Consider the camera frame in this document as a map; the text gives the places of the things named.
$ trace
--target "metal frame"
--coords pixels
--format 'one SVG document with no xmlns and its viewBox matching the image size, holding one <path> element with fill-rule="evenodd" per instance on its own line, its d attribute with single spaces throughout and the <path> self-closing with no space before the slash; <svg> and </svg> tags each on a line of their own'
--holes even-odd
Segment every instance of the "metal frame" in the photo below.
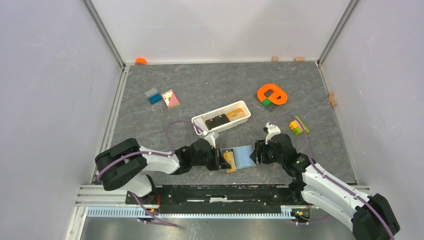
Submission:
<svg viewBox="0 0 424 240">
<path fill-rule="evenodd" d="M 114 136 L 115 126 L 117 124 L 118 113 L 121 107 L 122 96 L 124 95 L 125 84 L 127 83 L 128 71 L 130 66 L 126 66 L 120 74 L 119 82 L 117 84 L 115 95 L 113 96 L 113 102 L 110 107 L 109 117 L 105 126 L 103 138 L 101 140 L 101 145 L 97 150 L 97 153 L 105 151 L 112 143 L 112 138 Z M 90 183 L 95 182 L 97 167 L 94 165 L 92 171 L 92 176 Z"/>
<path fill-rule="evenodd" d="M 278 186 L 280 188 L 288 188 L 288 186 L 282 185 Z M 356 189 L 361 192 L 371 194 L 370 189 L 366 185 L 355 186 Z M 84 224 L 87 218 L 90 207 L 125 207 L 122 209 L 127 209 L 127 207 L 136 207 L 135 204 L 126 204 L 125 199 L 127 197 L 126 190 L 114 190 L 114 191 L 105 191 L 102 185 L 81 185 L 78 196 L 76 198 L 75 207 L 69 223 L 68 230 L 66 232 L 65 240 L 80 240 L 81 234 L 83 233 Z M 157 208 L 156 204 L 144 205 L 146 208 Z M 304 205 L 283 205 L 281 206 L 281 212 L 284 212 L 288 209 L 304 209 Z M 190 218 L 190 214 L 177 214 L 173 216 L 175 218 Z M 228 215 L 213 215 L 207 216 L 208 218 L 219 219 L 219 218 L 234 218 L 234 216 Z M 262 219 L 267 218 L 267 215 L 241 215 L 235 218 L 245 218 L 245 219 Z"/>
<path fill-rule="evenodd" d="M 326 60 L 327 56 L 329 55 L 329 52 L 334 46 L 334 43 L 339 38 L 340 33 L 342 32 L 343 28 L 345 27 L 347 21 L 349 20 L 350 16 L 352 15 L 352 12 L 355 10 L 356 6 L 358 5 L 360 0 L 350 0 L 349 4 L 347 5 L 346 9 L 344 10 L 343 15 L 341 16 L 340 21 L 338 21 L 337 26 L 335 27 L 330 39 L 327 42 L 327 45 L 325 45 L 324 50 L 321 53 L 321 56 L 319 57 L 317 63 L 319 66 L 321 66 L 324 61 Z"/>
<path fill-rule="evenodd" d="M 110 51 L 113 54 L 113 57 L 115 58 L 118 65 L 124 69 L 126 64 L 124 60 L 122 59 L 121 55 L 118 52 L 117 47 L 115 46 L 114 42 L 112 41 L 111 36 L 109 35 L 108 31 L 106 30 L 105 25 L 103 24 L 102 19 L 99 16 L 99 13 L 97 12 L 96 8 L 94 7 L 94 4 L 91 0 L 82 0 L 84 3 L 84 6 L 87 8 L 88 13 L 90 14 L 91 18 L 93 19 L 93 22 L 95 26 L 97 27 L 98 31 L 100 32 L 101 36 L 103 37 L 104 41 L 107 44 L 107 47 L 110 49 Z"/>
<path fill-rule="evenodd" d="M 327 87 L 326 80 L 324 79 L 322 65 L 320 65 L 320 64 L 318 64 L 318 62 L 316 62 L 316 66 L 318 67 L 318 71 L 319 71 L 319 75 L 321 76 L 322 83 L 324 84 L 324 87 L 327 90 L 327 93 L 329 93 L 330 91 L 329 91 L 329 88 Z M 357 170 L 355 168 L 354 162 L 352 161 L 351 152 L 349 150 L 349 147 L 346 145 L 346 136 L 343 133 L 343 131 L 341 131 L 342 127 L 340 125 L 340 118 L 339 118 L 339 115 L 337 113 L 336 107 L 332 108 L 332 114 L 334 115 L 335 123 L 337 124 L 338 129 L 340 129 L 341 139 L 343 139 L 343 146 L 344 146 L 344 149 L 346 149 L 347 158 L 349 160 L 350 167 L 352 168 L 353 176 L 355 177 L 356 183 L 359 184 L 359 185 L 362 185 L 364 183 L 359 181 L 359 179 L 358 179 L 358 173 L 357 173 Z"/>
</svg>

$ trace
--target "orange letter-shaped object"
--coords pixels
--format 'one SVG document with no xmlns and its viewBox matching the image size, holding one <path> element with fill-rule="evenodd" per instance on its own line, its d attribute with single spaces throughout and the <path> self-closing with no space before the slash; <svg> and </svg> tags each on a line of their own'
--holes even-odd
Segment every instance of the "orange letter-shaped object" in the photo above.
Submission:
<svg viewBox="0 0 424 240">
<path fill-rule="evenodd" d="M 263 87 L 259 88 L 257 91 L 257 99 L 259 99 L 261 103 L 267 98 L 265 93 L 268 91 L 272 91 L 271 95 L 268 97 L 271 103 L 283 105 L 287 102 L 287 93 L 274 83 L 268 83 L 263 85 Z"/>
</svg>

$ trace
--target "wooden block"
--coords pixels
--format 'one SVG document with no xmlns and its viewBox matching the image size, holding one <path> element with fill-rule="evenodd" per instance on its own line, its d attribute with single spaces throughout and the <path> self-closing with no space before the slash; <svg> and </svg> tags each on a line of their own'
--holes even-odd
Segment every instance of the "wooden block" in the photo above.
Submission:
<svg viewBox="0 0 424 240">
<path fill-rule="evenodd" d="M 295 62 L 304 62 L 305 58 L 303 56 L 297 56 L 297 57 L 294 58 L 294 61 Z"/>
<path fill-rule="evenodd" d="M 329 94 L 328 94 L 328 100 L 330 101 L 330 105 L 331 105 L 331 107 L 335 107 L 335 106 L 337 106 L 337 102 L 336 101 L 334 101 L 334 92 L 330 92 Z"/>
</svg>

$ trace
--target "cable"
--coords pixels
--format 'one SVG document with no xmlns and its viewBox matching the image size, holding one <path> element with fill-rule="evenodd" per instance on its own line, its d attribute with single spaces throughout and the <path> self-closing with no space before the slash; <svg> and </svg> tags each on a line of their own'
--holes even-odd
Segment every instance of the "cable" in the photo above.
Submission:
<svg viewBox="0 0 424 240">
<path fill-rule="evenodd" d="M 174 153 L 175 153 L 175 148 L 174 148 L 174 145 L 172 144 L 172 142 L 171 142 L 171 139 L 170 139 L 170 136 L 169 136 L 169 134 L 168 134 L 168 132 L 169 132 L 169 130 L 170 130 L 170 127 L 172 126 L 172 125 L 174 125 L 174 124 L 177 124 L 177 123 L 186 123 L 186 124 L 190 124 L 190 125 L 193 125 L 195 128 L 197 128 L 201 133 L 203 133 L 203 129 L 201 129 L 198 125 L 196 125 L 196 124 L 194 124 L 194 123 L 192 123 L 191 121 L 186 121 L 186 120 L 177 120 L 177 121 L 173 121 L 173 122 L 171 122 L 167 127 L 166 127 L 166 132 L 165 132 L 165 135 L 166 135 L 166 139 L 168 140 L 168 143 L 169 143 L 169 146 L 171 147 L 171 156 L 172 155 L 174 155 Z"/>
<path fill-rule="evenodd" d="M 289 113 L 285 113 L 285 114 L 281 114 L 280 116 L 278 116 L 275 120 L 271 121 L 270 124 L 274 124 L 278 119 L 285 117 L 285 116 L 289 116 L 293 119 L 296 119 L 296 116 L 289 114 Z M 356 196 L 355 192 L 353 192 L 352 190 L 350 190 L 349 188 L 343 186 L 342 184 L 338 183 L 336 180 L 334 180 L 333 178 L 331 178 L 330 176 L 324 175 L 324 173 L 317 167 L 315 166 L 314 161 L 312 160 L 312 150 L 311 150 L 311 146 L 309 145 L 309 139 L 308 136 L 306 135 L 305 132 L 305 128 L 303 126 L 303 124 L 299 124 L 300 128 L 302 129 L 303 132 L 303 136 L 305 139 L 305 143 L 306 143 L 306 150 L 307 150 L 307 157 L 309 159 L 310 164 L 312 165 L 312 167 L 325 179 L 328 179 L 330 182 L 332 182 L 333 184 L 335 184 L 336 186 L 340 187 L 341 189 L 343 189 L 344 191 L 346 191 L 348 194 L 352 195 L 353 197 L 357 198 L 359 201 L 361 201 L 365 206 L 367 206 L 369 208 L 369 210 L 371 210 L 371 212 L 377 217 L 377 219 L 380 221 L 380 223 L 383 225 L 384 229 L 387 231 L 387 234 L 389 235 L 391 240 L 395 240 L 395 236 L 393 235 L 392 231 L 390 230 L 389 226 L 387 225 L 387 223 L 383 220 L 382 216 L 380 216 L 380 214 L 373 208 L 373 206 L 371 206 L 367 201 L 365 201 L 362 197 L 360 196 Z"/>
<path fill-rule="evenodd" d="M 133 157 L 133 156 L 136 156 L 136 155 L 141 155 L 141 154 L 149 154 L 149 152 L 148 151 L 136 151 L 136 152 L 132 152 L 132 153 L 130 153 L 130 154 L 127 154 L 127 155 L 124 155 L 124 156 L 121 156 L 120 158 L 118 158 L 118 159 L 116 159 L 115 161 L 113 161 L 113 162 L 111 162 L 109 165 L 107 165 L 105 168 L 103 168 L 98 174 L 97 174 L 97 177 L 95 178 L 97 181 L 99 181 L 99 182 L 102 182 L 102 180 L 101 180 L 101 177 L 102 177 L 102 175 L 107 171 L 107 170 L 109 170 L 111 167 L 113 167 L 113 166 L 115 166 L 117 163 L 119 163 L 120 161 L 123 161 L 123 160 L 125 160 L 125 159 L 127 159 L 127 158 L 129 158 L 129 157 Z M 160 154 L 160 156 L 163 156 L 163 157 L 167 157 L 168 155 L 167 154 L 162 154 L 162 153 L 159 153 L 159 152 L 151 152 L 151 154 L 157 154 L 157 155 L 159 155 Z"/>
<path fill-rule="evenodd" d="M 330 214 L 328 214 L 327 216 L 325 216 L 325 217 L 323 217 L 323 218 L 320 218 L 320 219 L 318 219 L 318 220 L 313 220 L 313 221 L 308 221 L 308 222 L 296 222 L 296 225 L 309 225 L 309 224 L 316 224 L 316 223 L 319 223 L 319 222 L 322 222 L 322 221 L 324 221 L 324 220 L 328 219 L 329 217 L 330 217 Z"/>
<path fill-rule="evenodd" d="M 312 218 L 312 209 L 308 209 L 305 212 L 307 213 L 308 211 L 309 211 L 309 216 L 307 218 L 304 217 L 303 215 L 299 215 L 299 217 L 301 217 L 302 219 L 308 221 L 308 223 L 309 223 L 309 220 Z"/>
<path fill-rule="evenodd" d="M 156 217 L 155 215 L 153 215 L 151 212 L 149 212 L 149 211 L 145 208 L 145 206 L 143 206 L 143 204 L 142 204 L 142 203 L 140 202 L 140 200 L 139 200 L 139 197 L 138 197 L 135 193 L 133 193 L 133 192 L 131 192 L 131 191 L 130 191 L 130 193 L 131 193 L 132 197 L 135 199 L 135 201 L 137 202 L 137 204 L 138 204 L 138 205 L 140 205 L 140 207 L 144 210 L 144 212 L 145 212 L 145 213 L 147 213 L 147 215 L 149 215 L 150 217 L 152 217 L 154 220 L 158 221 L 158 222 L 146 221 L 146 222 L 145 222 L 146 224 L 163 225 L 163 226 L 170 226 L 170 227 L 178 227 L 178 225 L 177 225 L 177 224 L 174 224 L 174 223 L 170 223 L 170 222 L 164 221 L 164 220 L 162 220 L 162 219 L 160 219 L 160 218 Z"/>
</svg>

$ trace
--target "white wall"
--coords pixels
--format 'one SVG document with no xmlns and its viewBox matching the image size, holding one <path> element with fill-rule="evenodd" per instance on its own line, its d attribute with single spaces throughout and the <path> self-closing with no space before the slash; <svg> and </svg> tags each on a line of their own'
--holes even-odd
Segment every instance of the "white wall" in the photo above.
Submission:
<svg viewBox="0 0 424 240">
<path fill-rule="evenodd" d="M 323 63 L 358 178 L 424 233 L 424 2 L 363 0 Z"/>
<path fill-rule="evenodd" d="M 0 239 L 64 239 L 120 69 L 79 0 L 0 1 Z"/>
<path fill-rule="evenodd" d="M 92 0 L 123 60 L 317 60 L 349 0 Z"/>
</svg>

